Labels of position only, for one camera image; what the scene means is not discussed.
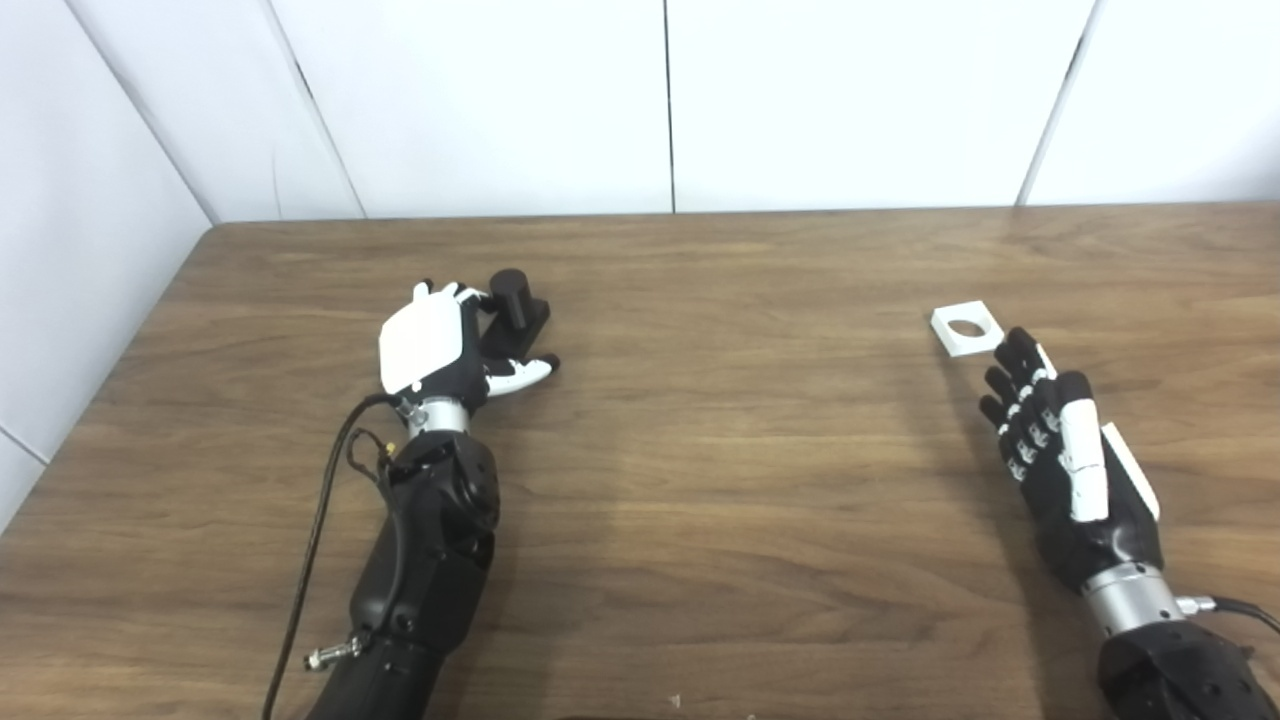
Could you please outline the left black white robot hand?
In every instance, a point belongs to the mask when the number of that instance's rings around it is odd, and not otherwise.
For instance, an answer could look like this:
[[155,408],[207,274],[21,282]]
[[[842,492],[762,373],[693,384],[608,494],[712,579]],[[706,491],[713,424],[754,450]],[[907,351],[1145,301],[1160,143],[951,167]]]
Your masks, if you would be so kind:
[[490,291],[422,279],[381,325],[383,391],[411,404],[452,398],[475,413],[489,398],[527,389],[561,369],[554,354],[529,356],[549,316],[525,278]]

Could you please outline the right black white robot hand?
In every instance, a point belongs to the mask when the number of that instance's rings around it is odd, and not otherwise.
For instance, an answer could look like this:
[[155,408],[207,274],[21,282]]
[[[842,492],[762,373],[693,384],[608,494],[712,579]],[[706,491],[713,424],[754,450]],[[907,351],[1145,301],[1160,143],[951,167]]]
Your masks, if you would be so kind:
[[1137,457],[1105,423],[1088,377],[1059,370],[1014,327],[984,374],[979,410],[1033,523],[1036,548],[1070,591],[1121,565],[1164,568],[1161,507]]

